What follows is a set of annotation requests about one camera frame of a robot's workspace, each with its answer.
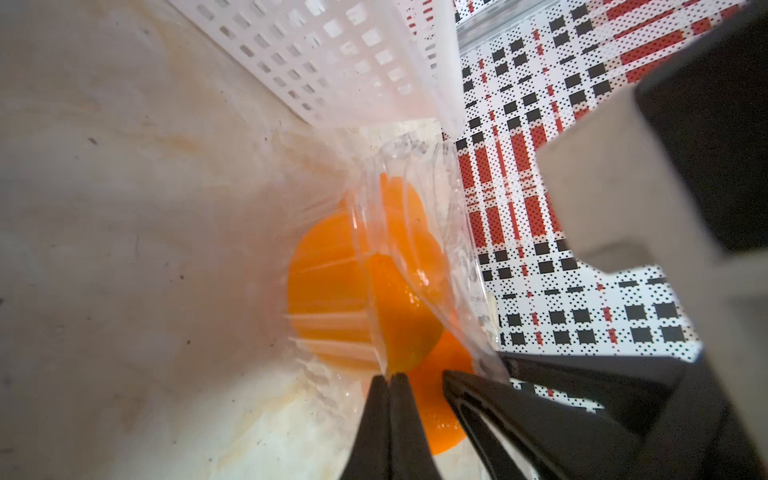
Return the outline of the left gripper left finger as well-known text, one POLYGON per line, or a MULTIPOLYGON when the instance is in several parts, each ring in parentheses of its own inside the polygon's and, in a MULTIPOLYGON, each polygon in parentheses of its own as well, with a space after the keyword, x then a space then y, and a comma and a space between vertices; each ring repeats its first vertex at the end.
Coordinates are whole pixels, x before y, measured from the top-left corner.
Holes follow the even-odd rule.
POLYGON ((385 377, 375 376, 341 480, 389 480, 391 466, 390 391, 385 377))

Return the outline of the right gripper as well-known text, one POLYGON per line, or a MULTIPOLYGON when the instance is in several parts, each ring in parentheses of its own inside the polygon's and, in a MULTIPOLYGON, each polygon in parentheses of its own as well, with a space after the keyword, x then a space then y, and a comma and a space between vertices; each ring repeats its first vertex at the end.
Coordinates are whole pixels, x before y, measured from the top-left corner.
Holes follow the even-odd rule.
POLYGON ((493 479, 525 477, 502 439, 544 479, 767 477, 703 354, 688 367, 674 357, 499 356, 515 379, 593 400, 631 432, 651 429, 639 449, 636 435, 596 414, 446 370, 444 396, 493 479))

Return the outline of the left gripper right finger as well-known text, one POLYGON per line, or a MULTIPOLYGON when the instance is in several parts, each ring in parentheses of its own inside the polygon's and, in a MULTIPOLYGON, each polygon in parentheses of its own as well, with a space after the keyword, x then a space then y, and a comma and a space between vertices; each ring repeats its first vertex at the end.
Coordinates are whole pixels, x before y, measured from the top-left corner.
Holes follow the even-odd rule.
POLYGON ((408 376, 395 374, 389 387, 391 478, 440 480, 408 376))

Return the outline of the orange one container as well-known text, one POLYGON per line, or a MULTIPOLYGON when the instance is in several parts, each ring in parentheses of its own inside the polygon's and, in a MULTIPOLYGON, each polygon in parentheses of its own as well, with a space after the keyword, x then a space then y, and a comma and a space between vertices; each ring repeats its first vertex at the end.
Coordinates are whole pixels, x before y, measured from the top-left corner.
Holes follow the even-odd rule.
POLYGON ((449 266, 424 203, 400 176, 381 174, 366 222, 349 193, 300 240, 286 284, 286 317, 298 345, 355 373, 416 368, 445 326, 434 312, 453 300, 449 266))

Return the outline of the clear clamshell container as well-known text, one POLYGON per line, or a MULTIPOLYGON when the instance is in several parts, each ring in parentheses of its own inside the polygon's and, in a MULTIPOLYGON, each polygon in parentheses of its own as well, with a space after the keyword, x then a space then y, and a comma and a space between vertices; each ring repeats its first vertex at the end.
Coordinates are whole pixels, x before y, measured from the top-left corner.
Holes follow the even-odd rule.
POLYGON ((387 141, 338 188, 294 202, 280 240, 281 314, 325 406, 357 409, 372 377, 416 369, 444 334, 472 373, 504 377, 451 143, 387 141))

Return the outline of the white plastic basket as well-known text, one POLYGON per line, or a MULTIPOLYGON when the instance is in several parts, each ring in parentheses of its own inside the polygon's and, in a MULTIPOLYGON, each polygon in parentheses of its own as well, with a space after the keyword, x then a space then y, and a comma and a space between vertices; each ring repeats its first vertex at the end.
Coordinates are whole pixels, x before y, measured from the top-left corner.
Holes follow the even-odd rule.
POLYGON ((315 127, 466 112, 451 1, 175 1, 173 7, 315 127))

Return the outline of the orange three container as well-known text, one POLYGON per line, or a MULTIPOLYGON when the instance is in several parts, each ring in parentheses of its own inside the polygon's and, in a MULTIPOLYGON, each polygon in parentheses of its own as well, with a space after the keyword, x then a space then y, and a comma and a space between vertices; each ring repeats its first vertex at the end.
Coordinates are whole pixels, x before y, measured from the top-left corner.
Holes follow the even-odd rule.
POLYGON ((472 358, 464 346, 445 330, 421 363, 408 373, 415 404, 432 455, 442 454, 466 438, 443 393, 444 370, 472 373, 472 358))

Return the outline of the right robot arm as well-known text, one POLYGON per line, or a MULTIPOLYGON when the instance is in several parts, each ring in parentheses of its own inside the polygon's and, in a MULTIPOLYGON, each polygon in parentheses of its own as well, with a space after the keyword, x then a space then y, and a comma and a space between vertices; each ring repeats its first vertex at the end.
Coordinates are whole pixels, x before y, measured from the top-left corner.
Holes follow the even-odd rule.
POLYGON ((494 479, 767 475, 767 5, 463 1, 494 479))

